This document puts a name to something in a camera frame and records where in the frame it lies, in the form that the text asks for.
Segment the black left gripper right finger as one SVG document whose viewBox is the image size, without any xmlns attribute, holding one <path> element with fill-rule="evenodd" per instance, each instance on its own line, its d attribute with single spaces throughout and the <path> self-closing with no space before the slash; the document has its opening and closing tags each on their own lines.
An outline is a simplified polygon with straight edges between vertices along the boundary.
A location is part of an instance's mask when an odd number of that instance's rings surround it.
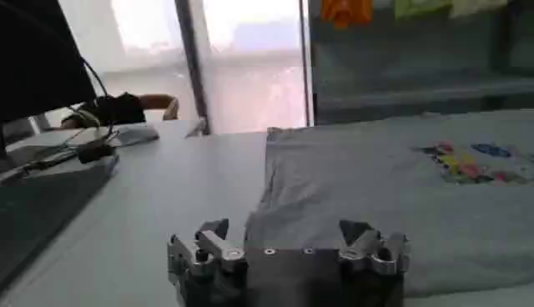
<svg viewBox="0 0 534 307">
<path fill-rule="evenodd" d="M 384 237 L 368 223 L 342 219 L 340 231 L 346 246 L 339 250 L 339 260 L 350 271 L 370 271 L 378 275 L 404 274 L 410 267 L 410 241 L 405 234 L 394 232 Z"/>
</svg>

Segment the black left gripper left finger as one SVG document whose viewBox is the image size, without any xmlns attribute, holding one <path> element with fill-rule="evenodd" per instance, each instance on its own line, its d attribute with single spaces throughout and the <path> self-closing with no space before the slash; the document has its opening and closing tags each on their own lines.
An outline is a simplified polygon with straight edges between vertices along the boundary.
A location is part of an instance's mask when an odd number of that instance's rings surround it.
<svg viewBox="0 0 534 307">
<path fill-rule="evenodd" d="M 167 243 L 169 282 L 177 286 L 188 276 L 208 281 L 221 274 L 233 283 L 243 283 L 247 272 L 245 251 L 226 239 L 228 231 L 229 219 L 223 218 L 204 222 L 192 241 L 171 234 Z"/>
</svg>

